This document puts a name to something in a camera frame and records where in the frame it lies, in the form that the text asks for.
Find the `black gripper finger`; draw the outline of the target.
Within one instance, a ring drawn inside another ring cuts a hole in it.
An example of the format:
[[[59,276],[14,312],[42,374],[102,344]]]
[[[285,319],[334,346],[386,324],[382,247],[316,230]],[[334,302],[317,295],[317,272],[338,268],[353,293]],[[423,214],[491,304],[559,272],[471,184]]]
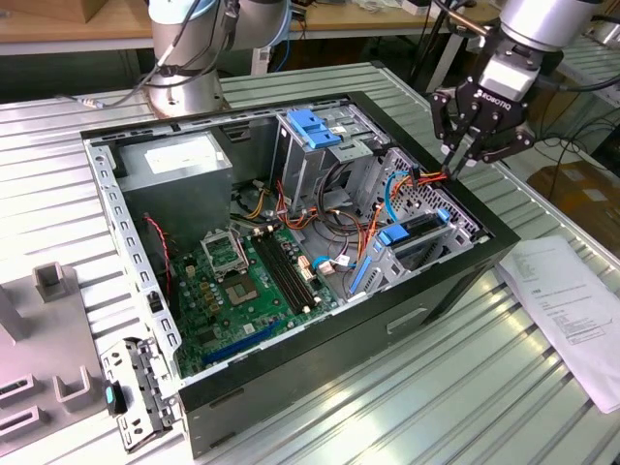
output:
[[[491,134],[480,132],[472,136],[471,143],[457,164],[457,173],[465,167],[473,167],[478,162],[494,164],[529,148],[536,142],[536,136],[526,126]]]
[[[447,178],[456,178],[466,160],[462,158],[453,170],[450,163],[467,132],[467,114],[459,108],[455,90],[436,90],[429,102],[435,137],[445,155],[441,171]]]

